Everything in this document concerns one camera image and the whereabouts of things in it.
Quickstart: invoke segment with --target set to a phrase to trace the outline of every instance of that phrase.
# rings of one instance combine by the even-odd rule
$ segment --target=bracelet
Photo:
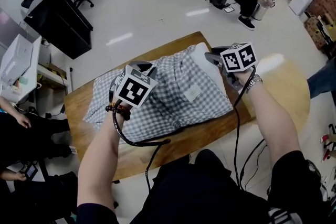
[[[262,82],[262,78],[258,74],[254,75],[253,78],[251,79],[249,85],[246,88],[246,93],[248,93],[248,91],[252,88],[252,86],[259,81]]]
[[[115,111],[117,114],[120,114],[124,118],[125,121],[128,121],[131,118],[131,111],[128,108],[124,107],[123,105],[119,105],[117,109],[115,109],[114,107],[115,105],[116,103],[111,103],[110,105],[105,107],[105,110],[107,112]]]

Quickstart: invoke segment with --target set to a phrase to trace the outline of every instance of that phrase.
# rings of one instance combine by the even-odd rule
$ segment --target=gray checkered shirt
[[[140,108],[132,109],[131,119],[124,123],[123,133],[129,140],[138,142],[167,135],[181,127],[217,118],[233,109],[228,97],[191,58],[194,48],[195,45],[151,61],[157,67],[155,80],[159,84]],[[110,83],[121,72],[110,71],[95,80],[93,98],[83,120],[97,129],[100,129],[106,115]],[[184,92],[195,84],[202,93],[190,102]]]

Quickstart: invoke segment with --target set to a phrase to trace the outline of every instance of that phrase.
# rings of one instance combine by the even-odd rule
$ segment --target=sneaker
[[[69,146],[72,154],[77,154],[77,149],[74,146]]]
[[[255,29],[255,26],[251,23],[251,20],[249,18],[243,19],[242,16],[239,16],[238,22],[244,25],[248,30],[254,31]]]

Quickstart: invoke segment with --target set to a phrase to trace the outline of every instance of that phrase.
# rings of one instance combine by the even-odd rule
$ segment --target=wooden table
[[[260,60],[257,74],[262,77],[267,91],[287,110],[300,136],[310,111],[309,87],[301,70],[283,55],[271,54]],[[254,118],[254,109],[245,94],[242,101]]]
[[[131,61],[152,61],[162,56],[172,55],[178,51],[186,49],[190,45],[196,45],[201,42],[206,43],[207,47],[210,49],[210,45],[202,33],[196,32],[153,49]],[[121,69],[129,62],[124,63],[115,69]],[[80,160],[83,158],[88,145],[96,133],[91,124],[82,120],[88,111],[92,99],[93,82],[94,80],[88,82],[65,97],[66,114],[70,125],[72,141],[78,150]],[[238,97],[237,92],[227,84],[226,79],[224,79],[224,85],[231,103],[234,103]],[[251,116],[242,102],[237,106],[237,109],[242,125],[251,120]],[[234,111],[217,119],[185,127],[169,136],[171,143],[161,147],[151,168],[154,169],[194,152],[229,133],[236,127],[237,117]],[[120,145],[118,168],[114,180],[144,172],[155,148],[156,147],[133,147],[127,144]]]

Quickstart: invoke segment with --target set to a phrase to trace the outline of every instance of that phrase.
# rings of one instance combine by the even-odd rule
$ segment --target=trash bin
[[[266,0],[258,0],[258,4],[256,6],[256,9],[254,10],[252,14],[252,18],[255,20],[262,20],[264,15],[269,10],[269,6],[267,5]]]

